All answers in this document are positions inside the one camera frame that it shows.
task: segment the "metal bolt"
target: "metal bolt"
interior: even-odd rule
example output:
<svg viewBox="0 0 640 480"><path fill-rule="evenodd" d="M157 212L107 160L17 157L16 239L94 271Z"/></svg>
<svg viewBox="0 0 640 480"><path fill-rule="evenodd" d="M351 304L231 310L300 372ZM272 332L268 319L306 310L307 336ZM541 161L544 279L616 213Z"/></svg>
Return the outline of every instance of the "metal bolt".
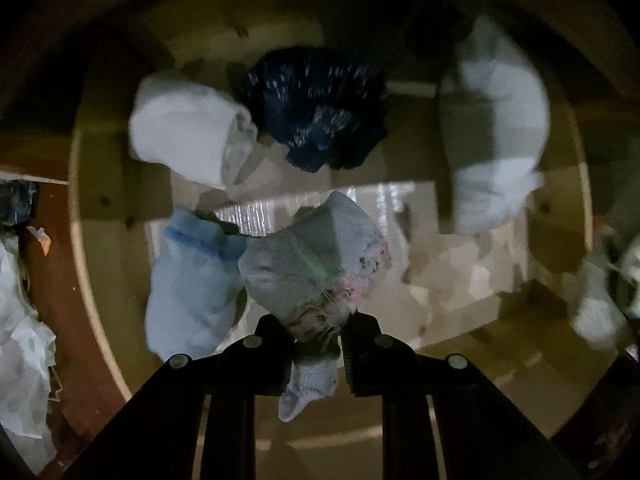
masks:
<svg viewBox="0 0 640 480"><path fill-rule="evenodd" d="M185 354L176 354L169 359L169 366L177 370L178 368L184 368L189 363L189 357Z"/></svg>
<svg viewBox="0 0 640 480"><path fill-rule="evenodd" d="M259 335L248 335L242 339L245 348L258 348L262 344L262 338Z"/></svg>
<svg viewBox="0 0 640 480"><path fill-rule="evenodd" d="M387 334L380 334L373 342L382 348L391 348L394 345L394 339Z"/></svg>
<svg viewBox="0 0 640 480"><path fill-rule="evenodd" d="M452 356L449 356L447 363L449 363L451 368L455 368L456 370L464 370L469 364L466 358L460 354L453 354Z"/></svg>

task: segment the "sock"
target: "sock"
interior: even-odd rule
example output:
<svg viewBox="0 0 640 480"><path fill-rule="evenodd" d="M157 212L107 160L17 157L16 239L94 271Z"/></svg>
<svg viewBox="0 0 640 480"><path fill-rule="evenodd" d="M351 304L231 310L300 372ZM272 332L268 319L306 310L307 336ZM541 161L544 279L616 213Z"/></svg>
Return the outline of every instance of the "sock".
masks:
<svg viewBox="0 0 640 480"><path fill-rule="evenodd" d="M438 94L454 230L500 227L542 183L535 169L550 124L542 78L496 23L479 16L456 46Z"/></svg>
<svg viewBox="0 0 640 480"><path fill-rule="evenodd" d="M580 290L570 303L569 322L575 333L598 351L615 351L633 341L624 314L610 295L612 273L617 273L612 252L618 247L616 232L608 227L596 236L593 252L585 257L578 271Z"/></svg>
<svg viewBox="0 0 640 480"><path fill-rule="evenodd" d="M330 348L320 355L313 353L299 353L293 361L289 384L278 402L278 417L282 422L293 420L311 401L335 392L340 357L337 340L332 340Z"/></svg>
<svg viewBox="0 0 640 480"><path fill-rule="evenodd" d="M146 306L148 348L166 361L174 354L212 355L229 333L242 290L238 258L246 238L225 235L215 222L177 207L166 247L151 272Z"/></svg>
<svg viewBox="0 0 640 480"><path fill-rule="evenodd" d="M389 266L379 229L337 191L292 226L251 240L239 261L247 293L302 342L338 333Z"/></svg>
<svg viewBox="0 0 640 480"><path fill-rule="evenodd" d="M129 119L134 156L218 189L236 181L257 134L244 106L177 70L142 80Z"/></svg>

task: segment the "wooden plank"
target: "wooden plank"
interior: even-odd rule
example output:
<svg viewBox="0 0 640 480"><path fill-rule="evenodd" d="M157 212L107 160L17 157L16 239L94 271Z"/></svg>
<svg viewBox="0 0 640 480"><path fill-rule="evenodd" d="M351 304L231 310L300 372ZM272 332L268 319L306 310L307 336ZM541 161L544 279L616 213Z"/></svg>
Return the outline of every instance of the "wooden plank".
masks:
<svg viewBox="0 0 640 480"><path fill-rule="evenodd" d="M56 334L62 411L77 434L93 438L124 405L124 399L104 363L84 309L67 207L67 186L40 184L36 216L29 225L43 227L52 243L45 256L36 238L24 232L23 255L31 303Z"/></svg>
<svg viewBox="0 0 640 480"><path fill-rule="evenodd" d="M70 31L126 0L35 0L0 46L0 117Z"/></svg>
<svg viewBox="0 0 640 480"><path fill-rule="evenodd" d="M71 136L3 132L0 144L0 171L66 182Z"/></svg>
<svg viewBox="0 0 640 480"><path fill-rule="evenodd" d="M126 178L142 165L130 159L126 139L133 97L147 72L115 42L97 53L78 108L69 172L79 289L102 357L127 400L160 364L145 343L150 271L146 251L137 250L144 246L143 224L132 214L145 193L135 177Z"/></svg>

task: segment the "light blue sock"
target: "light blue sock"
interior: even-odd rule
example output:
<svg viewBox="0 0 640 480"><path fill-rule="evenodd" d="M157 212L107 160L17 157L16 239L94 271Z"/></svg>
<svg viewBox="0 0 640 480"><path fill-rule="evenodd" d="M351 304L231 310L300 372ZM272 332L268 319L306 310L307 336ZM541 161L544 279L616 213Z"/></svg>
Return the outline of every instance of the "light blue sock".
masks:
<svg viewBox="0 0 640 480"><path fill-rule="evenodd" d="M238 258L246 238L177 207L166 247L151 273L146 344L166 361L174 354L210 356L226 337L242 289Z"/></svg>

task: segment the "plastic bag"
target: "plastic bag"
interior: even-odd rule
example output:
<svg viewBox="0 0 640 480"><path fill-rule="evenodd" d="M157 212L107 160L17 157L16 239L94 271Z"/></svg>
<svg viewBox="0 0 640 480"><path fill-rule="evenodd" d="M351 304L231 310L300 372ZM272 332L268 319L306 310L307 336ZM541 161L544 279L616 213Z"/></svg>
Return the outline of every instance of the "plastic bag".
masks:
<svg viewBox="0 0 640 480"><path fill-rule="evenodd" d="M258 127L290 147L287 162L309 173L360 166L386 137L383 73L327 48L266 54L249 72L242 100Z"/></svg>
<svg viewBox="0 0 640 480"><path fill-rule="evenodd" d="M33 217L38 185L25 180L0 180L0 222L14 226Z"/></svg>
<svg viewBox="0 0 640 480"><path fill-rule="evenodd" d="M0 236L0 424L36 474L55 456L47 429L54 333L21 286L18 238Z"/></svg>

